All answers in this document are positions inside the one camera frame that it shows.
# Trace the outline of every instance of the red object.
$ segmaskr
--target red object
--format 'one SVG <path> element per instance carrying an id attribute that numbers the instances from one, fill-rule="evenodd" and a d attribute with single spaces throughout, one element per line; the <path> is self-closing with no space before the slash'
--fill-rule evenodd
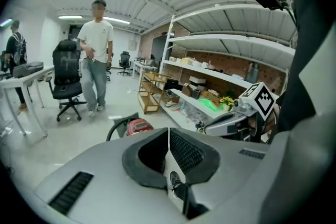
<path id="1" fill-rule="evenodd" d="M 127 128 L 127 136 L 132 135 L 139 132 L 145 132 L 145 131 L 151 131 L 153 130 L 153 126 L 149 124 L 144 119 L 137 119 L 134 121 L 131 121 Z"/>

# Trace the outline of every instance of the light blue jeans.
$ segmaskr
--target light blue jeans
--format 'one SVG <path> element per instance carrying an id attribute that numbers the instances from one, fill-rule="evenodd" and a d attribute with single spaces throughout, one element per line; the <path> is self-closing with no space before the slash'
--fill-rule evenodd
<path id="1" fill-rule="evenodd" d="M 91 61 L 87 58 L 82 64 L 82 91 L 85 100 L 88 102 L 88 109 L 95 110 L 97 103 L 105 105 L 106 94 L 106 63 Z M 93 90 L 93 82 L 97 89 L 97 98 Z"/>

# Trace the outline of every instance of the wooden shelf unit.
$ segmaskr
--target wooden shelf unit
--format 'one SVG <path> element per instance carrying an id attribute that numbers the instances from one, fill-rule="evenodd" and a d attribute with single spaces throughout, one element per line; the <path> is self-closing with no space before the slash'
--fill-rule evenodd
<path id="1" fill-rule="evenodd" d="M 142 72 L 138 100 L 144 114 L 158 111 L 163 94 L 163 90 L 161 90 L 158 85 L 163 84 L 162 89 L 164 89 L 166 79 L 169 77 L 170 76 L 154 72 Z M 158 100 L 155 99 L 153 94 L 159 94 L 160 98 Z"/>

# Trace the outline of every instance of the white desk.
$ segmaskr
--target white desk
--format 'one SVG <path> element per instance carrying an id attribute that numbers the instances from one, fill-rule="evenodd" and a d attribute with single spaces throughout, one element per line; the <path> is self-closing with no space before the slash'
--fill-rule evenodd
<path id="1" fill-rule="evenodd" d="M 156 67 L 146 66 L 146 65 L 143 65 L 142 63 L 137 62 L 137 61 L 131 61 L 131 63 L 133 63 L 133 75 L 132 75 L 132 78 L 134 78 L 134 76 L 135 76 L 135 67 L 140 67 L 140 72 L 139 72 L 139 87 L 140 87 L 141 75 L 142 75 L 143 70 L 144 69 L 150 69 L 150 70 L 156 69 Z"/>
<path id="2" fill-rule="evenodd" d="M 18 118 L 17 118 L 17 116 L 14 112 L 14 109 L 11 105 L 11 102 L 10 102 L 9 97 L 8 97 L 8 90 L 12 89 L 12 88 L 21 88 L 22 89 L 22 93 L 23 93 L 23 96 L 25 98 L 25 101 L 26 101 L 26 104 L 28 106 L 29 111 L 32 113 L 37 125 L 42 130 L 42 132 L 44 133 L 44 137 L 47 137 L 48 133 L 47 133 L 46 129 L 44 129 L 44 127 L 42 126 L 42 124 L 41 124 L 41 122 L 40 122 L 40 120 L 39 120 L 39 118 L 38 118 L 38 116 L 37 116 L 37 114 L 34 110 L 34 106 L 33 106 L 32 102 L 30 100 L 29 93 L 28 93 L 28 90 L 27 90 L 27 85 L 32 81 L 35 82 L 38 98 L 40 99 L 42 108 L 44 108 L 43 101 L 42 101 L 41 94 L 40 94 L 40 90 L 38 88 L 37 79 L 39 77 L 43 76 L 44 74 L 46 74 L 50 71 L 53 71 L 53 70 L 54 70 L 54 66 L 44 67 L 43 70 L 37 71 L 34 74 L 28 75 L 26 77 L 22 77 L 22 78 L 19 78 L 19 79 L 10 78 L 10 79 L 0 81 L 0 88 L 2 88 L 3 91 L 4 91 L 5 98 L 6 98 L 8 106 L 9 106 L 9 109 L 10 109 L 10 111 L 11 111 L 13 117 L 14 117 L 15 122 L 17 123 L 21 132 L 23 133 L 23 135 L 26 135 L 26 132 L 23 129 L 23 127 L 22 127 L 20 121 L 18 120 Z"/>

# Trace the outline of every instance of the floor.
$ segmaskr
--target floor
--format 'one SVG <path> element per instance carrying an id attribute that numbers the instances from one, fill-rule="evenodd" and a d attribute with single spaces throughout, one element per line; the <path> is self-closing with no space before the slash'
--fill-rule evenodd
<path id="1" fill-rule="evenodd" d="M 12 178 L 18 184 L 24 184 L 30 189 L 34 189 L 51 172 L 68 162 L 89 147 L 105 141 L 108 131 L 113 126 L 115 117 L 128 116 L 130 112 L 139 112 L 139 116 L 150 122 L 154 128 L 178 127 L 176 123 L 161 109 L 156 113 L 144 115 L 138 99 L 138 79 L 136 76 L 123 77 L 117 75 L 118 69 L 112 69 L 111 81 L 107 84 L 106 109 L 97 112 L 96 117 L 90 118 L 87 115 L 85 105 L 78 106 L 78 111 L 82 116 L 79 122 L 72 109 L 61 116 L 61 121 L 56 121 L 59 112 L 58 102 L 51 97 L 48 84 L 44 81 L 39 83 L 41 97 L 45 107 L 42 109 L 35 92 L 35 87 L 30 87 L 30 94 L 37 114 L 40 116 L 42 124 L 48 130 L 48 137 L 44 138 L 38 128 L 29 121 L 29 112 L 21 112 L 19 120 L 27 131 L 25 137 L 22 136 L 18 126 L 14 124 L 9 116 L 7 104 L 2 100 L 2 114 L 6 115 L 9 124 L 6 130 L 9 134 L 0 139 L 0 152 L 3 162 L 12 167 Z M 10 99 L 14 107 L 18 107 L 18 97 L 13 90 L 10 92 Z M 113 139 L 118 139 L 117 132 L 112 135 Z M 166 176 L 170 170 L 179 170 L 173 157 L 168 153 Z"/>

